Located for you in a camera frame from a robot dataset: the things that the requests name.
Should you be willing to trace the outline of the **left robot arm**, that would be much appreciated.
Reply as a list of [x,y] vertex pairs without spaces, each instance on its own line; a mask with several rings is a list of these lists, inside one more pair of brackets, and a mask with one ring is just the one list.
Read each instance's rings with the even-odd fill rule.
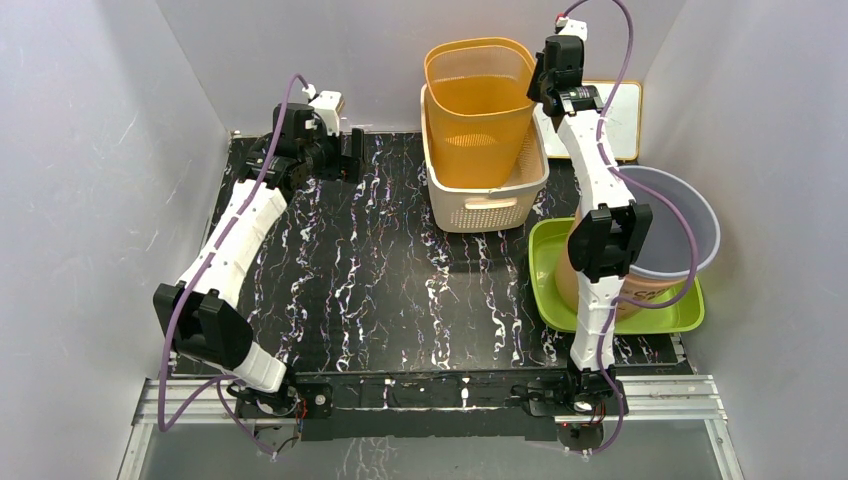
[[346,154],[343,104],[341,93],[323,91],[307,103],[275,107],[273,131],[248,150],[198,257],[175,284],[161,284],[153,295],[165,352],[231,376],[231,395],[270,415],[286,416],[302,400],[289,367],[259,346],[236,306],[251,262],[294,194],[311,180],[361,181],[364,132],[352,129]]

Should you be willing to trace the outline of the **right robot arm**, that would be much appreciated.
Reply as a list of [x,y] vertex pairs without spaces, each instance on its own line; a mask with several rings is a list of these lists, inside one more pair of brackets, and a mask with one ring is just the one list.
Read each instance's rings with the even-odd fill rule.
[[584,41],[560,32],[546,38],[527,96],[541,105],[571,158],[579,188],[580,219],[571,231],[567,253],[577,284],[577,327],[570,349],[570,381],[565,405],[577,414],[617,402],[627,413],[622,387],[615,380],[612,340],[618,297],[646,239],[653,215],[639,204],[617,167],[606,162],[604,103],[583,83]]

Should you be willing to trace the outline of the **orange mesh basket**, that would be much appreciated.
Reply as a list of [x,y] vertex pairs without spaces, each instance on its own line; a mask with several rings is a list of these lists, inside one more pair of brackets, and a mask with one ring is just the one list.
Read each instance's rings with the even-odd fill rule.
[[425,56],[431,162],[451,188],[488,189],[510,177],[531,123],[533,58],[522,44],[482,37]]

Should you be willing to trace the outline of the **cream perforated basket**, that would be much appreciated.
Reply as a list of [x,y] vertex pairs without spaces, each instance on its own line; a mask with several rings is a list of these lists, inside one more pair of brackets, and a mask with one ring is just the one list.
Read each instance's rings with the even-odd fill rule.
[[549,178],[542,129],[532,120],[510,177],[497,188],[467,189],[443,185],[433,164],[426,100],[420,90],[422,145],[431,209],[436,226],[447,233],[486,233],[522,226]]

